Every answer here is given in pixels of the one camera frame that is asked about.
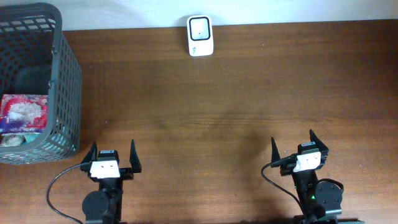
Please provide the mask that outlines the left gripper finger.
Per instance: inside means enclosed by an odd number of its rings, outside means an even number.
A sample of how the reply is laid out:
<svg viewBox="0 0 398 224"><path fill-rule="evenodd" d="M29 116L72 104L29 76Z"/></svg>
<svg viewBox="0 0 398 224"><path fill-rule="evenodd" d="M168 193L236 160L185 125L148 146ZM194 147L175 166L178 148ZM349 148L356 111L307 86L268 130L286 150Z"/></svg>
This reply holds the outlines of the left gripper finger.
<svg viewBox="0 0 398 224"><path fill-rule="evenodd" d="M97 145L96 142L94 142L91 145L90 150L86 154L86 156L83 158L80 166L81 171L89 171L91 169L91 164L92 162L96 161L97 158Z"/></svg>
<svg viewBox="0 0 398 224"><path fill-rule="evenodd" d="M142 172L141 162L138 158L137 151L136 151L136 145L135 145L135 142L133 139L131 140L129 162L131 164L131 169L132 169L133 173L141 173Z"/></svg>

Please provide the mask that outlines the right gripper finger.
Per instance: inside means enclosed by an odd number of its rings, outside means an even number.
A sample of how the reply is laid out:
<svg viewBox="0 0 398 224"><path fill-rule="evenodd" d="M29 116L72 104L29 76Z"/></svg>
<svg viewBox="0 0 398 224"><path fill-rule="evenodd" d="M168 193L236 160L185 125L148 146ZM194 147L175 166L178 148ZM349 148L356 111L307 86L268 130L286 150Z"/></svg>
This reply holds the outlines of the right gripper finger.
<svg viewBox="0 0 398 224"><path fill-rule="evenodd" d="M312 129L309 130L309 133L311 142L314 142L320 151L328 151L328 147L317 137Z"/></svg>
<svg viewBox="0 0 398 224"><path fill-rule="evenodd" d="M271 167L280 167L287 166L288 164L293 164L295 162L294 156L288 156L281 158L279 154L279 150L277 148L275 139L271 137L271 146L272 146L272 154L271 154Z"/></svg>

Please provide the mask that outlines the teal snack pouch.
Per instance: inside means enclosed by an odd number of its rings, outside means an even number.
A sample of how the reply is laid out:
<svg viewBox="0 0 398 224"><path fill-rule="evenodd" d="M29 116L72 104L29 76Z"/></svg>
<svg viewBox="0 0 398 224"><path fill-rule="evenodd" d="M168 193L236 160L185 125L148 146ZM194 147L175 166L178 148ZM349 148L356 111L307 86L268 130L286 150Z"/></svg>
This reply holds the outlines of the teal snack pouch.
<svg viewBox="0 0 398 224"><path fill-rule="evenodd" d="M40 133L24 133L24 144L28 144L40 136Z"/></svg>

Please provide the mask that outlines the pink purple pad pack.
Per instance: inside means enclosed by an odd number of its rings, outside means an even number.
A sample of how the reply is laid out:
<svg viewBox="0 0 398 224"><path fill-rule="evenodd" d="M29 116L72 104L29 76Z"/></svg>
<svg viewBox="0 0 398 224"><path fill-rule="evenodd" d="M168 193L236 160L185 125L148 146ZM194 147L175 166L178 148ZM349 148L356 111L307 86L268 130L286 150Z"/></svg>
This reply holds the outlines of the pink purple pad pack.
<svg viewBox="0 0 398 224"><path fill-rule="evenodd" d="M1 134L41 133L47 125L47 95L3 95Z"/></svg>

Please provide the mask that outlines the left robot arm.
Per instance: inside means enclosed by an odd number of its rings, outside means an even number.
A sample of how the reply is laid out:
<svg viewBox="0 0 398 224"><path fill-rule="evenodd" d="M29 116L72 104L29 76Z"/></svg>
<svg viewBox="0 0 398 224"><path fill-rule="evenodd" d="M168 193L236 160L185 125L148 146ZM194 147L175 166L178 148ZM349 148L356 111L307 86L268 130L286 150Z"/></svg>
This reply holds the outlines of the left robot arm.
<svg viewBox="0 0 398 224"><path fill-rule="evenodd" d="M142 172L134 141L131 141L129 162L129 167L120 167L116 150L99 151L96 143L92 144L81 162L80 170L86 172L99 187L82 202L86 223L121 222L123 182L133 180L134 174Z"/></svg>

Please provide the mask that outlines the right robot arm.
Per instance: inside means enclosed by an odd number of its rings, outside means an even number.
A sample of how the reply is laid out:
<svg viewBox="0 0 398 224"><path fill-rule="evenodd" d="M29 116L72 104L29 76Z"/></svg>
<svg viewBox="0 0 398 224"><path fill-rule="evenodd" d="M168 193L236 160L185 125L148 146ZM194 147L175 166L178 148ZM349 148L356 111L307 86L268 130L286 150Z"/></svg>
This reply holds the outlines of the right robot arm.
<svg viewBox="0 0 398 224"><path fill-rule="evenodd" d="M317 177L316 171L325 165L329 148L313 130L309 134L308 143L299 144L298 152L284 158L280 157L275 139L271 139L270 166L278 167L281 176L293 178L297 192L294 199L302 211L294 217L294 223L337 223L344 186L336 180Z"/></svg>

